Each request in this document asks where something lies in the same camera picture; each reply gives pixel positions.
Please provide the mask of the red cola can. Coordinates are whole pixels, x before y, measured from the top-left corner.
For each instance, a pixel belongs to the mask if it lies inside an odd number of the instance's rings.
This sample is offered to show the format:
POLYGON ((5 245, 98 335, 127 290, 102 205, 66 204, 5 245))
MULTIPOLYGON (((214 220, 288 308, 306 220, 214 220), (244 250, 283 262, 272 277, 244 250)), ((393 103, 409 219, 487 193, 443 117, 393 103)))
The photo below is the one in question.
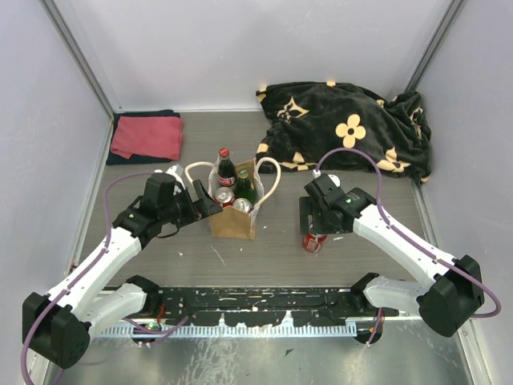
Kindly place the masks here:
POLYGON ((213 198, 218 205, 224 208, 233 204, 235 194, 229 187, 222 186, 215 191, 213 198))
POLYGON ((302 246, 306 251, 310 253, 316 253, 321 249, 322 244, 326 238, 326 234, 319 235, 314 233, 307 233, 303 237, 302 246))

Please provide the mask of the purple soda can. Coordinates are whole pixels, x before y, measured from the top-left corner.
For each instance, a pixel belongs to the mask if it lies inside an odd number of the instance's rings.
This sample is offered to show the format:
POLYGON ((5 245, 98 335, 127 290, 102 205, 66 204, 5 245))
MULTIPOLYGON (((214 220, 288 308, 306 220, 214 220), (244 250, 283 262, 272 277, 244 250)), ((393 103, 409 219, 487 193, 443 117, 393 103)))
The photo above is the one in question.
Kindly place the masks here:
POLYGON ((237 198, 233 201, 232 207, 242 213, 250 213, 253 210, 252 203, 246 198, 237 198))

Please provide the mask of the glass cola bottle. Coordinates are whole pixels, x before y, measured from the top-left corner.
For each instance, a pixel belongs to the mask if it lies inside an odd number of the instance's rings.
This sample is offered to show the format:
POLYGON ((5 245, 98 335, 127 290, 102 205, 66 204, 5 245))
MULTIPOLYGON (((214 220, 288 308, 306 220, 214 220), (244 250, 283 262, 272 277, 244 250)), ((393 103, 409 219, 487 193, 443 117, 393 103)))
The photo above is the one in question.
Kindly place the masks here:
POLYGON ((231 161, 230 152, 227 148, 221 148, 218 152, 218 181, 221 187, 234 189, 236 186, 236 168, 231 161))

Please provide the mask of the green glass bottle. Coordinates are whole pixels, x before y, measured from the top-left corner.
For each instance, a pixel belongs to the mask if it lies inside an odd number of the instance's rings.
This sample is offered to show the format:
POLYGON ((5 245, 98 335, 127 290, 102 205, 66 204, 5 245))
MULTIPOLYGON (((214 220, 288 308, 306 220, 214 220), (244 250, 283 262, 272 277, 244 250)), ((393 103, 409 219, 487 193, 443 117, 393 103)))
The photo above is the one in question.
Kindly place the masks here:
POLYGON ((251 205, 254 205, 257 201, 257 191, 246 168, 241 168, 237 171, 234 193, 236 199, 244 198, 251 205))

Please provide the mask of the red cola can front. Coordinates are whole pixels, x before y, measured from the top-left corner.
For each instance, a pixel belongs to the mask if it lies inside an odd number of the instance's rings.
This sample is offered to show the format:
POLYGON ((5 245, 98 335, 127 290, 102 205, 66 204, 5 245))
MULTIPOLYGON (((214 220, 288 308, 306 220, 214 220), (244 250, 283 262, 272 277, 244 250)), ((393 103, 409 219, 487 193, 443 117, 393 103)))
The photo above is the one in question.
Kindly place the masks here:
POLYGON ((310 253, 316 253, 321 249, 322 244, 326 238, 326 234, 319 235, 314 233, 307 233, 303 237, 302 246, 306 251, 310 253))

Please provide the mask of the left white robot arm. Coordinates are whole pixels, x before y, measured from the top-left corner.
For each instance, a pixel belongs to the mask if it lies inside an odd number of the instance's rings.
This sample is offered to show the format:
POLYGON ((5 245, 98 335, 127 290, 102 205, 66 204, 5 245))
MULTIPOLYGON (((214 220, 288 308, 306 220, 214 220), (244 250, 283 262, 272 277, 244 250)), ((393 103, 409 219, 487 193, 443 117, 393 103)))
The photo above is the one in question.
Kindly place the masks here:
POLYGON ((29 351, 62 369, 74 366, 102 330, 132 314, 153 317, 160 310, 160 287, 134 276, 104 298, 99 292, 165 225, 176 229, 220 213, 212 190, 192 182, 192 199, 174 171, 149 175, 143 194, 107 223, 97 248, 46 294, 31 293, 22 304, 22 364, 29 351))

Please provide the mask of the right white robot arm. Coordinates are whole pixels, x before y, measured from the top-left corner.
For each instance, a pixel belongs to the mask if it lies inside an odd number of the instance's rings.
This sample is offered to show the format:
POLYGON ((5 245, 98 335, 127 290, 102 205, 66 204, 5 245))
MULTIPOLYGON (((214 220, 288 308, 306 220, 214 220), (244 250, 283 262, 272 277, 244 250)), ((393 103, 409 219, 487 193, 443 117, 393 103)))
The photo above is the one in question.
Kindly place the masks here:
POLYGON ((334 178, 321 174, 304 187, 299 200, 300 232, 316 240, 354 233, 400 264, 413 281, 368 273, 351 288, 352 307, 362 316, 377 308, 419 316, 432 331, 453 336, 484 303, 478 262, 456 258, 429 244, 396 221, 360 188, 344 192, 334 178))

